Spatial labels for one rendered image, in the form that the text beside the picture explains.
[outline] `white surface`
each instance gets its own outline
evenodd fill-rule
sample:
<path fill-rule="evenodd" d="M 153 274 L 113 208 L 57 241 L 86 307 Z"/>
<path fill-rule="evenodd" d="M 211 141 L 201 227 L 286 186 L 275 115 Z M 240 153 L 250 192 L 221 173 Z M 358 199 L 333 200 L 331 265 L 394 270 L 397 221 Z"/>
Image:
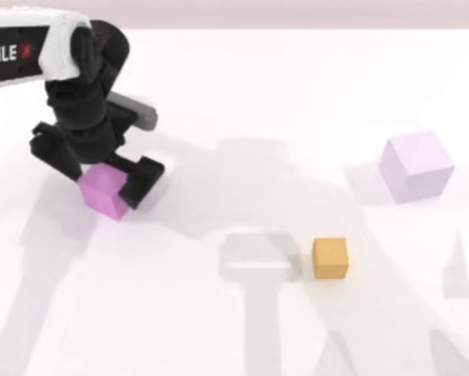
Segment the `white surface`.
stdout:
<path fill-rule="evenodd" d="M 61 9 L 13 7 L 0 9 L 0 27 L 48 26 L 45 44 L 39 55 L 39 66 L 47 81 L 68 80 L 79 75 L 79 68 L 70 55 L 72 33 L 78 27 L 91 27 L 88 17 Z M 23 79 L 0 83 L 22 83 Z"/>
<path fill-rule="evenodd" d="M 168 177 L 122 223 L 29 156 L 42 86 L 0 89 L 0 375 L 469 376 L 469 31 L 128 36 L 160 123 L 124 152 Z M 377 159 L 426 128 L 455 175 L 395 206 Z"/>

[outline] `large pink cube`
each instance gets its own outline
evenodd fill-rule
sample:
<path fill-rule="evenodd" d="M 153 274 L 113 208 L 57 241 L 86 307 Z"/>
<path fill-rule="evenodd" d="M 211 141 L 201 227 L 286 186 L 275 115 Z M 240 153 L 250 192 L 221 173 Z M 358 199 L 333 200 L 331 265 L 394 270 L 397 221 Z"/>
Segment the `large pink cube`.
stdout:
<path fill-rule="evenodd" d="M 453 173 L 453 163 L 430 131 L 390 139 L 380 171 L 398 204 L 439 196 Z"/>
<path fill-rule="evenodd" d="M 127 175 L 108 164 L 94 164 L 78 180 L 85 204 L 117 221 L 130 207 L 118 195 Z"/>

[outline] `pink cube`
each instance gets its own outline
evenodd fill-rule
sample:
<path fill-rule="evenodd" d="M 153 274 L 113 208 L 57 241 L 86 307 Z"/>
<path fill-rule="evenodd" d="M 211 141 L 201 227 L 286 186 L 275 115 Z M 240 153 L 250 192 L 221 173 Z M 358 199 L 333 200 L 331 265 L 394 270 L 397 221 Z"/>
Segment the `pink cube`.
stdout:
<path fill-rule="evenodd" d="M 390 139 L 380 172 L 396 203 L 439 196 L 453 173 L 453 163 L 433 132 Z"/>
<path fill-rule="evenodd" d="M 117 221 L 130 207 L 118 195 L 126 183 L 127 174 L 108 164 L 94 164 L 78 180 L 85 204 Z"/>

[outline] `cube top face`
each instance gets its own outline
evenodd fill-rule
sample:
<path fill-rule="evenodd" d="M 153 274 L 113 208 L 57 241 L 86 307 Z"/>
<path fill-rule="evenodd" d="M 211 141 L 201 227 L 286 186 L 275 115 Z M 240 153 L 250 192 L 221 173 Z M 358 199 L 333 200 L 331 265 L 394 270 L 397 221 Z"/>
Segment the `cube top face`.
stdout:
<path fill-rule="evenodd" d="M 389 140 L 408 176 L 453 168 L 453 163 L 436 134 L 431 131 Z"/>
<path fill-rule="evenodd" d="M 319 238 L 314 240 L 312 249 L 319 266 L 347 266 L 347 244 L 344 238 Z"/>
<path fill-rule="evenodd" d="M 126 174 L 108 164 L 94 164 L 79 180 L 79 186 L 90 188 L 107 196 L 116 196 L 126 182 Z"/>

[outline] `magenta cube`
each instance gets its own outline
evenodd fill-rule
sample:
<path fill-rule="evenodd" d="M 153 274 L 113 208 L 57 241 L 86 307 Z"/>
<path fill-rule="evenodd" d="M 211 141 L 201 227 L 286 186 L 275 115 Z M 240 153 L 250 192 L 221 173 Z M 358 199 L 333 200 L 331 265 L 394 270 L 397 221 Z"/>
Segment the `magenta cube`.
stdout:
<path fill-rule="evenodd" d="M 390 139 L 380 172 L 396 203 L 437 197 L 453 173 L 453 163 L 436 134 L 430 131 Z"/>
<path fill-rule="evenodd" d="M 85 204 L 112 219 L 121 220 L 130 207 L 118 195 L 127 174 L 108 164 L 94 164 L 78 180 Z"/>

